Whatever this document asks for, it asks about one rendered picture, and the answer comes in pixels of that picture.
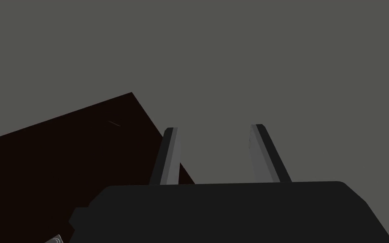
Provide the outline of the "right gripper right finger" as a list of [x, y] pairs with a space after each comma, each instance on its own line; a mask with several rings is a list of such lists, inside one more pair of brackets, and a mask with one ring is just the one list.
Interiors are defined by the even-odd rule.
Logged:
[[263, 124], [250, 125], [249, 152], [255, 183], [290, 183], [292, 181]]

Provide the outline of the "dark brown table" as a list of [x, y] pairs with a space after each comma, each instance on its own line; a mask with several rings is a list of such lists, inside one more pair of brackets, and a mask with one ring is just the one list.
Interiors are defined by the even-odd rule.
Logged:
[[162, 140], [132, 92], [0, 136], [0, 243], [130, 243], [69, 220], [109, 186], [149, 184]]

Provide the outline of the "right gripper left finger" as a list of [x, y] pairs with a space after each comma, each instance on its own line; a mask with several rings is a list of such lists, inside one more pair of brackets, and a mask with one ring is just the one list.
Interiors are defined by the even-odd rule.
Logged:
[[165, 129], [150, 177], [150, 185], [177, 185], [181, 164], [181, 140], [177, 127]]

